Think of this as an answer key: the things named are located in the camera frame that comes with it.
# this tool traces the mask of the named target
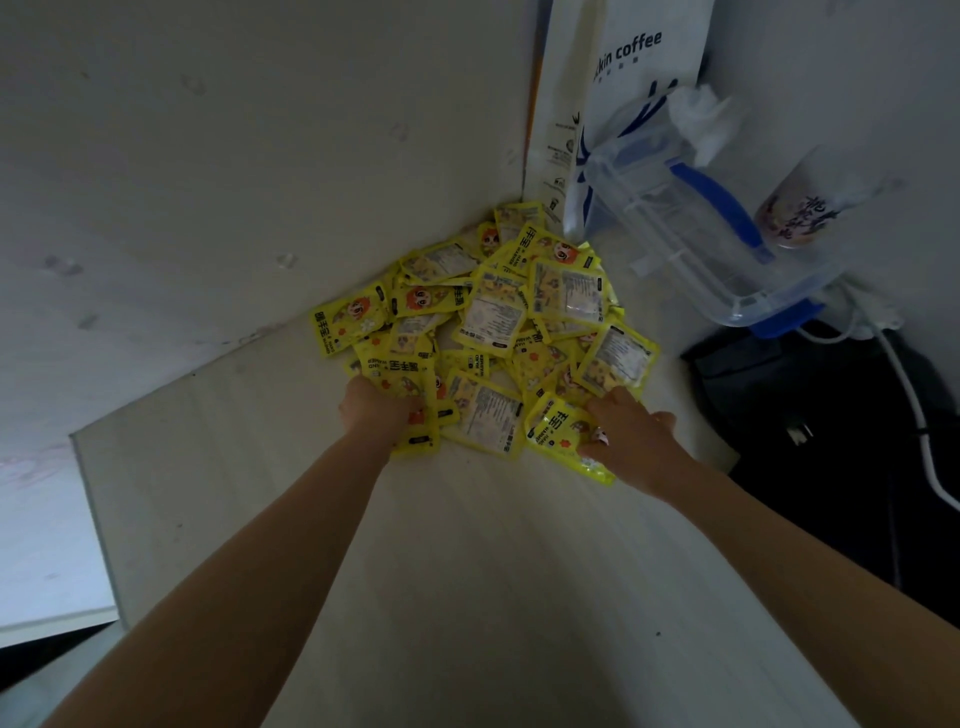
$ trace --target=person's left hand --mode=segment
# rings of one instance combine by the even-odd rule
[[[347,392],[340,402],[340,419],[347,433],[355,432],[368,441],[391,445],[410,415],[424,406],[423,397],[390,397],[365,376],[355,376],[347,382]]]

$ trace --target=white paper bag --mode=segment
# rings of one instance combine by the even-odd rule
[[[523,185],[553,232],[583,238],[591,150],[665,116],[664,91],[696,83],[712,8],[713,0],[554,0]],[[634,101],[630,118],[617,113]]]

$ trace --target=blue handle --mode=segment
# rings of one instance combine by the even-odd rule
[[[727,221],[727,224],[750,248],[756,260],[760,263],[770,263],[774,260],[774,255],[767,250],[763,244],[763,238],[757,229],[754,221],[747,210],[736,200],[736,198],[727,191],[727,189],[708,177],[703,172],[699,172],[693,167],[688,167],[679,161],[669,165],[670,171],[678,180],[683,180],[697,193],[703,197],[717,211],[717,213]]]

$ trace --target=forearm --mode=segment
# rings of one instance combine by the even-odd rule
[[[389,451],[356,434],[337,441],[140,621],[45,728],[259,725]]]
[[[864,725],[960,724],[960,631],[692,466],[667,501],[724,554]]]

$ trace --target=pile of yellow packets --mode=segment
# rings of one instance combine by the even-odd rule
[[[315,308],[321,351],[352,350],[350,373],[394,397],[424,397],[394,454],[433,451],[441,436],[506,457],[525,444],[611,483],[577,454],[604,437],[585,405],[616,386],[639,397],[659,349],[623,324],[589,243],[548,232],[540,203],[499,206],[493,217]],[[444,325],[452,331],[438,337]],[[442,338],[462,348],[443,349]],[[496,383],[497,371],[509,380]]]

